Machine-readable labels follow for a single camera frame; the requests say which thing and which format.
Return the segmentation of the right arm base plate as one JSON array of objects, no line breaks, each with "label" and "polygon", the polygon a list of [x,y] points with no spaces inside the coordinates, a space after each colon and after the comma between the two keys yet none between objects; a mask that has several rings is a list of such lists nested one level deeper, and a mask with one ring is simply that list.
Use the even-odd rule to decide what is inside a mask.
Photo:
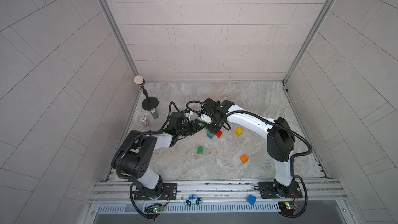
[{"label": "right arm base plate", "polygon": [[277,181],[259,182],[258,190],[262,199],[293,199],[303,198],[303,191],[296,181],[292,181],[289,186],[284,186]]}]

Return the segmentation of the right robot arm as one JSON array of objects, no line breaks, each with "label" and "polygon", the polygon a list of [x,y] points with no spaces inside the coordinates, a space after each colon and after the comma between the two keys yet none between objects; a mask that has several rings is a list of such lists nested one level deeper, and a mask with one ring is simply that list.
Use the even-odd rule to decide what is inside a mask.
[{"label": "right robot arm", "polygon": [[267,152],[274,159],[276,175],[270,194],[280,198],[302,196],[299,184],[294,174],[294,160],[307,156],[313,152],[311,144],[298,133],[292,131],[286,119],[269,119],[244,110],[235,103],[224,100],[213,101],[208,98],[205,102],[189,101],[188,110],[196,113],[207,123],[210,132],[216,134],[227,123],[236,123],[250,129],[267,141]]}]

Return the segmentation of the yellow square lego brick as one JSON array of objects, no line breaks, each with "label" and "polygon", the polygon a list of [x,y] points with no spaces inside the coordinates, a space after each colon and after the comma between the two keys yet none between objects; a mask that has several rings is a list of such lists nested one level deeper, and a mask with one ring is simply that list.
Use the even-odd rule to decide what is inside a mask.
[{"label": "yellow square lego brick", "polygon": [[243,133],[244,133],[244,130],[242,128],[237,128],[236,131],[235,131],[235,134],[237,136],[242,136]]}]

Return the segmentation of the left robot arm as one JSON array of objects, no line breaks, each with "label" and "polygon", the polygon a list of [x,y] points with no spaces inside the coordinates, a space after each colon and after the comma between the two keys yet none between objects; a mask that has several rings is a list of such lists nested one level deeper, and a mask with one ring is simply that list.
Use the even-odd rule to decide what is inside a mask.
[{"label": "left robot arm", "polygon": [[165,123],[158,131],[131,131],[115,153],[111,166],[119,178],[127,179],[137,187],[140,195],[157,199],[162,195],[163,178],[150,167],[153,152],[160,148],[173,147],[177,141],[192,136],[204,129],[208,123],[201,117],[192,119],[193,110],[183,111],[169,104]]}]

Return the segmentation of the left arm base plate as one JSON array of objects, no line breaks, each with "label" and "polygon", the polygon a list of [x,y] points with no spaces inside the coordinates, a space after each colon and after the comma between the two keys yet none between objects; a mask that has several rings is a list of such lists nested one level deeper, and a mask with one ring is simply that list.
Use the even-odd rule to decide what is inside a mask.
[{"label": "left arm base plate", "polygon": [[133,191],[134,200],[175,200],[177,194],[176,183],[158,183],[154,189],[137,187]]}]

